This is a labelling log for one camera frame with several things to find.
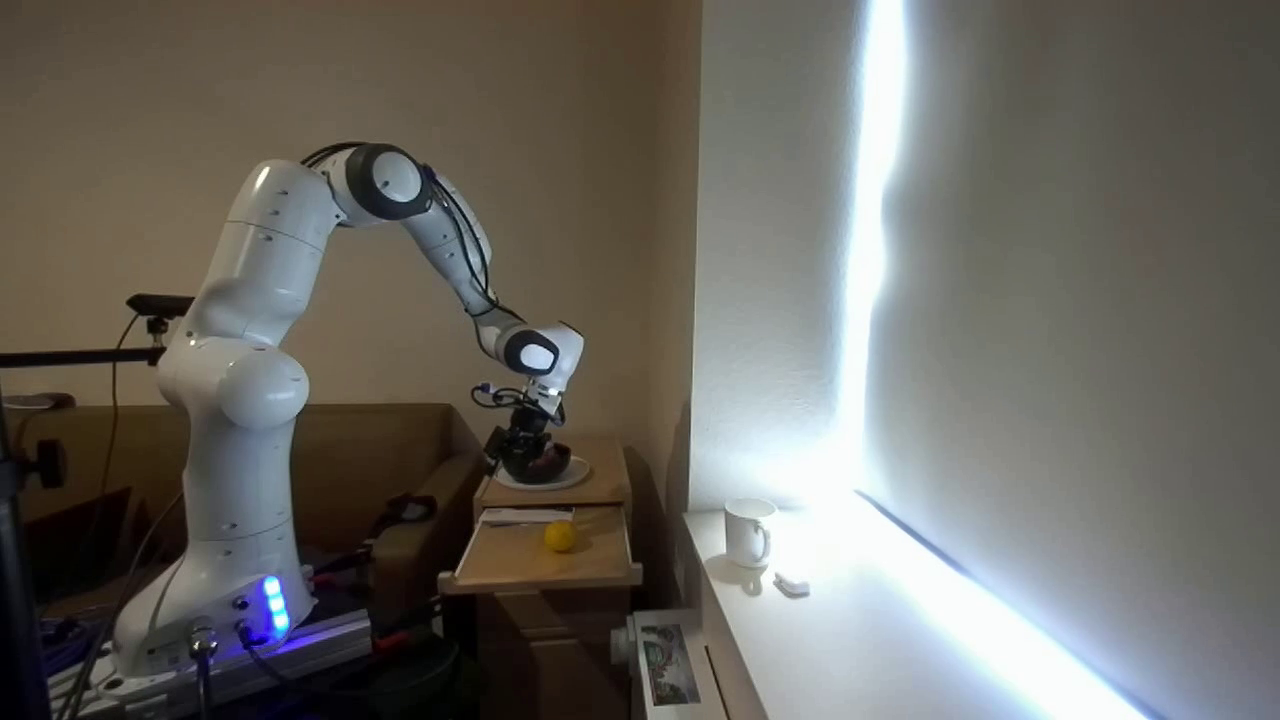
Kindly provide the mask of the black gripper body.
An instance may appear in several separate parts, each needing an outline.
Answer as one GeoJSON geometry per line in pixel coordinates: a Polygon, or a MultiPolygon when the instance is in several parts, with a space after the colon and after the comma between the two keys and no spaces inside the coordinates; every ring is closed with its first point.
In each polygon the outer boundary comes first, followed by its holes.
{"type": "Polygon", "coordinates": [[[551,440],[559,414],[544,412],[524,386],[476,383],[473,400],[489,412],[506,412],[506,424],[484,440],[491,463],[507,467],[514,455],[565,449],[551,440]]]}

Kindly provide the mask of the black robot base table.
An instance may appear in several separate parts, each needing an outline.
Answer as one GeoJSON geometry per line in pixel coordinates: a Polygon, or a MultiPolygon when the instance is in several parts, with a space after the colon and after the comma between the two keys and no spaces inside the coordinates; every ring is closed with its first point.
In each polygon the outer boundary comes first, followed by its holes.
{"type": "Polygon", "coordinates": [[[453,646],[422,655],[429,639],[383,633],[360,586],[270,573],[188,595],[166,568],[47,679],[47,702],[58,720],[215,720],[286,694],[400,710],[455,672],[453,646]]]}

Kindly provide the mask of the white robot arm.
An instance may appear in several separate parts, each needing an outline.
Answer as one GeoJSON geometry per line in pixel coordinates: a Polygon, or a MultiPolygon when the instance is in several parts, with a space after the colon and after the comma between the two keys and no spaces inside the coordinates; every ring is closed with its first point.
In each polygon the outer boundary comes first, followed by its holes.
{"type": "Polygon", "coordinates": [[[242,183],[209,274],[161,354],[161,393],[188,421],[184,550],[111,626],[126,675],[166,672],[191,626],[290,639],[316,606],[294,522],[294,440],[308,371],[286,335],[308,311],[339,227],[400,224],[449,279],[484,354],[524,386],[482,386],[507,409],[489,459],[517,485],[555,485],[574,450],[551,440],[584,361],[574,325],[529,325],[489,288],[489,235],[455,189],[395,142],[330,142],[263,160],[242,183]]]}

